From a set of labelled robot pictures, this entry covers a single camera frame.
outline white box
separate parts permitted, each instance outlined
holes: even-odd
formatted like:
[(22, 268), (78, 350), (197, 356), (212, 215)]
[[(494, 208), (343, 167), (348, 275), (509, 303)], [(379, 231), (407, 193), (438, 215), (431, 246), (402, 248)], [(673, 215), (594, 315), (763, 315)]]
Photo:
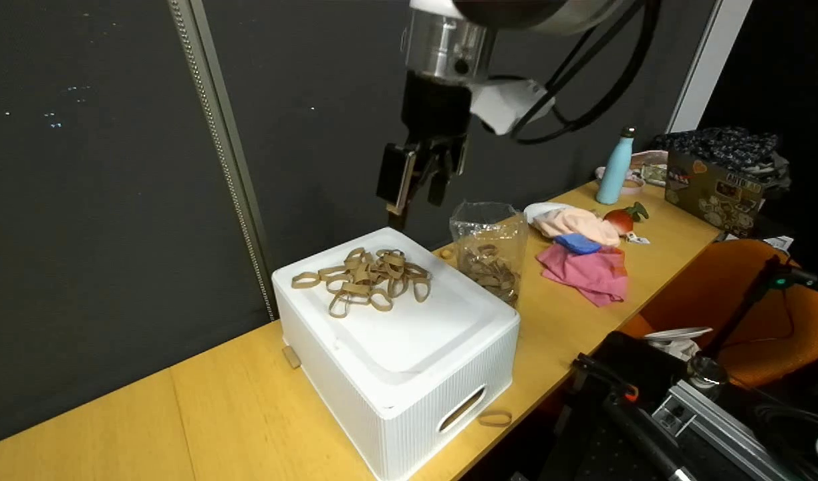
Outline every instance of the white box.
[[(399, 248), (431, 272), (431, 298), (332, 319), (327, 287), (291, 279), (354, 248)], [(376, 478), (408, 478), (513, 381), (519, 314), (399, 231), (383, 228), (272, 272), (285, 344)]]

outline pink towel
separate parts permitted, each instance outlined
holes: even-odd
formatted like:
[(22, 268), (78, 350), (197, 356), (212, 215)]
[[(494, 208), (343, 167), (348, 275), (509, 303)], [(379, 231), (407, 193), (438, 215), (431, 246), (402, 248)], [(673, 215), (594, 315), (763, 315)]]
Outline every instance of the pink towel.
[(578, 290), (594, 304), (612, 304), (626, 300), (626, 256), (621, 248), (601, 248), (597, 255), (574, 256), (565, 246), (551, 244), (537, 255), (543, 275)]

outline clear plastic container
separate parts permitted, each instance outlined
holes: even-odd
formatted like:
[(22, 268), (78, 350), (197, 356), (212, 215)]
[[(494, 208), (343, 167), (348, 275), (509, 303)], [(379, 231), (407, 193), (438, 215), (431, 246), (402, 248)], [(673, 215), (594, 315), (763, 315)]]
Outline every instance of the clear plastic container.
[(498, 201), (463, 201), (450, 216), (457, 270), (509, 304), (519, 300), (527, 223)]

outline wooden countertop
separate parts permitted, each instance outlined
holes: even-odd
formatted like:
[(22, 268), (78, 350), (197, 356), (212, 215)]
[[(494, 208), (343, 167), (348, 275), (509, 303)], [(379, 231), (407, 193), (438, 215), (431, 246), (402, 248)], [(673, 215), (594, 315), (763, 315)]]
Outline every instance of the wooden countertop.
[[(553, 201), (601, 215), (608, 207), (594, 189), (582, 184)], [(592, 354), (717, 238), (715, 228), (665, 204), (662, 189), (646, 187), (637, 201), (649, 212), (640, 226), (649, 246), (624, 246), (628, 298), (612, 308), (546, 280), (535, 263), (546, 240), (529, 235), (513, 386), (491, 409), (523, 421), (561, 386), (578, 354)], [(505, 433), (469, 426), (416, 478), (459, 478)], [(0, 442), (0, 481), (191, 478), (372, 478), (306, 375), (285, 364), (280, 320)]]

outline bottle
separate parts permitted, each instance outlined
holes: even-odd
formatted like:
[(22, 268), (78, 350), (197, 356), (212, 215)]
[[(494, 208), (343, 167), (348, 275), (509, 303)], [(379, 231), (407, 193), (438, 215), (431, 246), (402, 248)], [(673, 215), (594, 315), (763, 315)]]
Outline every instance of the bottle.
[(597, 201), (600, 204), (617, 204), (626, 176), (628, 176), (628, 164), (630, 164), (630, 145), (633, 145), (633, 129), (626, 129), (616, 153), (608, 157)]

